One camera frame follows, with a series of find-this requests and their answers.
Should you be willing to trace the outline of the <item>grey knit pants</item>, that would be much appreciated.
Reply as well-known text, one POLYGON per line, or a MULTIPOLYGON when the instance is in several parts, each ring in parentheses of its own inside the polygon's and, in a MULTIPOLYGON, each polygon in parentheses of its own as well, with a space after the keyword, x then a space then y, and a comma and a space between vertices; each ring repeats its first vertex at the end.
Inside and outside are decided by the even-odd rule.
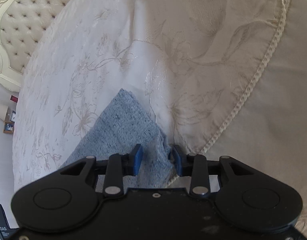
POLYGON ((97 160, 107 160, 115 153, 130 153, 137 144, 141 144, 144 151, 140 171, 135 177, 124 177, 124 186, 145 189, 166 187, 173 175, 173 166, 168 159, 171 148, 167 136, 151 120, 135 96, 121 89, 63 166, 89 155, 97 160))

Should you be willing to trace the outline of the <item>cream embroidered bedspread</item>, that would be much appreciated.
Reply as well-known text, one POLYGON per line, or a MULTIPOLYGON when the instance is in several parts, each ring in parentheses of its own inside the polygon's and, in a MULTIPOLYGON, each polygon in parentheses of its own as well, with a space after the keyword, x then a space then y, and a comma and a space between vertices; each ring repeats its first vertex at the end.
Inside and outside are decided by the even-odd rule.
POLYGON ((187 153, 294 187, 307 236, 307 0, 70 0, 25 69, 14 188, 58 169, 121 89, 187 153))

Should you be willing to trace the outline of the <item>small white clock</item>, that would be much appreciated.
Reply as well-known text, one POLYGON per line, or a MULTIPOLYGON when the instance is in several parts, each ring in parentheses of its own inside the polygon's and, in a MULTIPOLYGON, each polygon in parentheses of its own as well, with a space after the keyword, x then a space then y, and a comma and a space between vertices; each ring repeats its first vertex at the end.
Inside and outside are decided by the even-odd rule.
POLYGON ((10 116, 10 121, 15 122, 15 119, 16 119, 16 112, 12 111, 11 116, 10 116))

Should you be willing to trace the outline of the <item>left bedside lamp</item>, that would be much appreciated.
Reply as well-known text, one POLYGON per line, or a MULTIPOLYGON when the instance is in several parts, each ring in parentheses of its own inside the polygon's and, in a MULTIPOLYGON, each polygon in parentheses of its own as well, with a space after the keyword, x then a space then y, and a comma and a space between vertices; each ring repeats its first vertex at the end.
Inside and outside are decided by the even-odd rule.
POLYGON ((8 106, 0 104, 0 120, 5 120, 6 115, 8 113, 8 106))

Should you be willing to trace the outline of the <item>black handheld device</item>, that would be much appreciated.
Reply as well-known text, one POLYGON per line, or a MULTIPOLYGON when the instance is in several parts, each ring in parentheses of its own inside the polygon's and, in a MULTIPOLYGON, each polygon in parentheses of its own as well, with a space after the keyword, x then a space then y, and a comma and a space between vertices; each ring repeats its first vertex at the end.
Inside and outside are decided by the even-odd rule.
POLYGON ((0 239, 9 239, 17 230, 18 228, 11 228, 9 226, 5 211, 0 204, 0 239))

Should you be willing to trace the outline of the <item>cream tufted headboard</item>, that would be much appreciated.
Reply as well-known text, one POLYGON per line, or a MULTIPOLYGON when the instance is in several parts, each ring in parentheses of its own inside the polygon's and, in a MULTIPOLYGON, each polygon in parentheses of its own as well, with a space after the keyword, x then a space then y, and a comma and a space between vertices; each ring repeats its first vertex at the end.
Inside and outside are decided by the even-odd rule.
POLYGON ((0 0, 0 84, 21 88, 25 68, 41 37, 70 0, 0 0))

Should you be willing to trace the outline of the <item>wooden picture frame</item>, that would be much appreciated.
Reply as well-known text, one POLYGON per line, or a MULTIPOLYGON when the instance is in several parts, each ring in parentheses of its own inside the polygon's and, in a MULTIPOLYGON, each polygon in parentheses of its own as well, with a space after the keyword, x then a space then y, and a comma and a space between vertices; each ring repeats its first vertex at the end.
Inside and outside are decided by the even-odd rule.
POLYGON ((12 134, 14 132, 14 125, 15 125, 15 123, 12 122, 12 121, 5 121, 3 133, 12 134))

